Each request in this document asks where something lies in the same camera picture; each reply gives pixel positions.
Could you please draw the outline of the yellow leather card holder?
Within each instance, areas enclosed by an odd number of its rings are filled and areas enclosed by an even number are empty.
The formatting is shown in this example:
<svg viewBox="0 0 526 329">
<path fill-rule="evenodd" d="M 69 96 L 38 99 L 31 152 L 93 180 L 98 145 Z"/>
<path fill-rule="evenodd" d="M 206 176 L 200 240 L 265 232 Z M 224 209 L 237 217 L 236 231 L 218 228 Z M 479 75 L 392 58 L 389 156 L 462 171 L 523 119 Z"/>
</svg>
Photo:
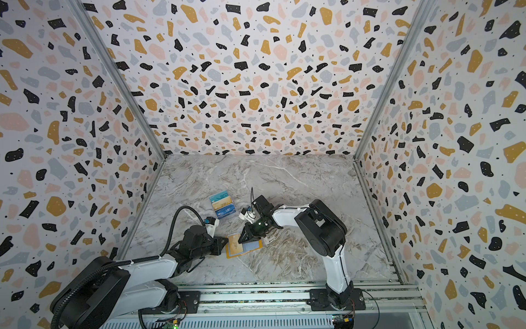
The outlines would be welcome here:
<svg viewBox="0 0 526 329">
<path fill-rule="evenodd" d="M 247 243 L 239 243 L 238 240 L 241 237 L 241 234 L 230 234 L 228 238 L 228 243 L 226 245 L 226 257 L 232 259 L 239 257 L 250 252 L 253 252 L 258 249 L 262 249 L 262 241 L 253 241 Z"/>
</svg>

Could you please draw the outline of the gold card from holder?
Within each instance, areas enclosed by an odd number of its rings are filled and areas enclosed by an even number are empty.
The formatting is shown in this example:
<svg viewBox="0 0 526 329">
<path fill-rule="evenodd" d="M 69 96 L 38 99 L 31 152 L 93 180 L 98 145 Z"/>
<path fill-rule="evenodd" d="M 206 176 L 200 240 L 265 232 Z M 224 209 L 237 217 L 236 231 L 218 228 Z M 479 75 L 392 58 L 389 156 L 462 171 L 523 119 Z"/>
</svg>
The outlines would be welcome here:
<svg viewBox="0 0 526 329">
<path fill-rule="evenodd" d="M 227 257 L 233 258 L 245 253 L 244 245 L 239 244 L 237 239 L 229 240 L 227 248 Z"/>
</svg>

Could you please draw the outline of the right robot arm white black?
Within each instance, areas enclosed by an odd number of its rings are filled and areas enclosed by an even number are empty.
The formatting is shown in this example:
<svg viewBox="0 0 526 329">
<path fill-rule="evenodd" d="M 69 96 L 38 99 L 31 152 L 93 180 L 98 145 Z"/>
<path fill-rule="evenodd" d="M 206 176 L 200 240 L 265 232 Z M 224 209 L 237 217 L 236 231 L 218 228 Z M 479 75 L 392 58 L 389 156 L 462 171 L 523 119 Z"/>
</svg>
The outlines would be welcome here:
<svg viewBox="0 0 526 329">
<path fill-rule="evenodd" d="M 261 195 L 251 202 L 251 208 L 259 219 L 245 224 L 239 244 L 260 241 L 274 229 L 299 228 L 312 249 L 323 258 L 328 292 L 341 300 L 350 296 L 353 282 L 344 255 L 347 228 L 324 202 L 314 200 L 303 206 L 275 206 Z"/>
</svg>

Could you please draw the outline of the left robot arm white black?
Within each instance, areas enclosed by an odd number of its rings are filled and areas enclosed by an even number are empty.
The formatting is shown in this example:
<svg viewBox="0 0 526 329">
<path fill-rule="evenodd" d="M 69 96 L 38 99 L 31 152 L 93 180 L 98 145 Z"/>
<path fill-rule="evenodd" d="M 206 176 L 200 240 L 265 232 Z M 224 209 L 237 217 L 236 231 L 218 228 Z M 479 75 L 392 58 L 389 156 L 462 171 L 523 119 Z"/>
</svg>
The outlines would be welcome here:
<svg viewBox="0 0 526 329">
<path fill-rule="evenodd" d="M 53 300 L 52 328 L 101 328 L 115 317 L 157 308 L 183 307 L 171 278 L 189 274 L 207 256 L 219 256 L 229 240 L 191 226 L 181 241 L 159 256 L 115 261 L 99 256 Z"/>
</svg>

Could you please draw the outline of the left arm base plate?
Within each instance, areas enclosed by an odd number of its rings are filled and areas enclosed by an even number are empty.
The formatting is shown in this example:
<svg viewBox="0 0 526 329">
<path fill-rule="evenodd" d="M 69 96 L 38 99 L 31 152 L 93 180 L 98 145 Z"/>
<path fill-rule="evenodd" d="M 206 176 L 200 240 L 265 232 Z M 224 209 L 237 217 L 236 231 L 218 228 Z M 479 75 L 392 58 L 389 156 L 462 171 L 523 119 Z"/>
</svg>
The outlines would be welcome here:
<svg viewBox="0 0 526 329">
<path fill-rule="evenodd" d="M 196 314 L 201 299 L 200 291 L 168 292 L 160 306 L 142 310 L 143 315 L 182 316 Z"/>
</svg>

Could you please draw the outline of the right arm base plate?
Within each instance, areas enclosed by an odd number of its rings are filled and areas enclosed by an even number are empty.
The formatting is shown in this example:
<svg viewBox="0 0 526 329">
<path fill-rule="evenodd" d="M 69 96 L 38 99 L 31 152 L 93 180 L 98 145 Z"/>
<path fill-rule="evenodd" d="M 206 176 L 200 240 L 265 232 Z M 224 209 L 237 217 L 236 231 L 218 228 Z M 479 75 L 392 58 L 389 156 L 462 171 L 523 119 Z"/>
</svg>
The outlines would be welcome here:
<svg viewBox="0 0 526 329">
<path fill-rule="evenodd" d="M 364 311 L 366 304 L 363 291 L 355 288 L 350 293 L 337 294 L 328 288 L 309 290 L 307 305 L 312 311 Z"/>
</svg>

